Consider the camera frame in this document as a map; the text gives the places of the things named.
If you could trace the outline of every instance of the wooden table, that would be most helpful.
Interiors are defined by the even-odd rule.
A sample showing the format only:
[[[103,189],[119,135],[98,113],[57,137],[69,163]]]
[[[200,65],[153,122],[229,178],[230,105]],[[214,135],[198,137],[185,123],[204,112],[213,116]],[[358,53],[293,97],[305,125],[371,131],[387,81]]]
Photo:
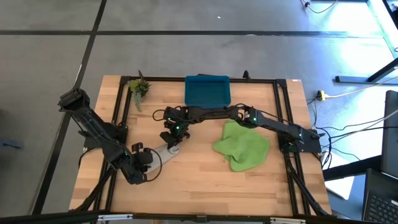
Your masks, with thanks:
[[[120,76],[105,76],[95,111],[111,121]],[[145,147],[163,144],[159,134],[163,122],[154,121],[152,113],[166,106],[184,105],[184,82],[151,82],[150,91],[139,113],[131,103],[127,125],[127,147],[143,142]],[[307,104],[300,80],[287,80],[294,121],[311,127]],[[284,105],[282,91],[281,104]],[[119,112],[122,116],[124,94]],[[259,110],[276,113],[272,85],[262,83],[231,83],[231,104],[245,103]],[[168,161],[159,178],[141,185],[130,185],[119,171],[113,196],[112,212],[178,213],[207,215],[291,216],[287,176],[277,134],[262,128],[256,131],[270,140],[265,163],[244,172],[232,172],[224,156],[212,149],[221,139],[226,120],[210,120],[189,127],[190,139],[180,146],[180,154]],[[305,182],[322,208],[331,213],[319,161],[314,155],[301,153]],[[98,182],[103,155],[101,150],[88,153],[82,160],[70,208],[76,208]],[[103,191],[104,208],[108,187]],[[300,191],[296,186],[298,208],[303,213]]]

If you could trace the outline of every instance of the floor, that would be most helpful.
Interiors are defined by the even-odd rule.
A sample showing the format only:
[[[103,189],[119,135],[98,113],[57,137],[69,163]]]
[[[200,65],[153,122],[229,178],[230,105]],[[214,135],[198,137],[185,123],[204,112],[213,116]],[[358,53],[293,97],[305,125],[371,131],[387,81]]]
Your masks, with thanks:
[[[2,0],[0,30],[91,30],[100,3]],[[312,3],[315,9],[328,5]],[[103,75],[137,75],[138,69],[147,76],[231,77],[249,70],[256,78],[301,79],[306,97],[313,98],[318,90],[337,95],[361,88],[333,79],[370,76],[394,59],[363,2],[339,2],[323,14],[314,14],[304,10],[299,0],[112,0],[99,30],[347,31],[349,35],[97,36],[81,85],[92,105]],[[0,149],[0,217],[30,211],[62,117],[59,96],[73,86],[87,42],[85,35],[0,35],[0,136],[24,144],[22,149]],[[317,103],[317,126],[341,128],[382,117],[385,92],[390,89],[397,87],[379,86]],[[333,147],[364,159],[381,153],[381,136],[381,131],[361,133]],[[67,211],[82,144],[71,123],[44,213]]]

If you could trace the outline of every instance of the small potted plant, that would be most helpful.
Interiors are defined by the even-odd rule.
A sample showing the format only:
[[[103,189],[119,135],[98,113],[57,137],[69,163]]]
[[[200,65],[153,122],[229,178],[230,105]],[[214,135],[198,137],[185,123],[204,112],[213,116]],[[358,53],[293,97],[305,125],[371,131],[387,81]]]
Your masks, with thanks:
[[[149,91],[150,84],[144,79],[140,70],[138,70],[138,74],[140,79],[131,80],[129,86],[132,92],[132,100],[134,100],[137,110],[141,112],[140,103],[142,102],[142,98]]]

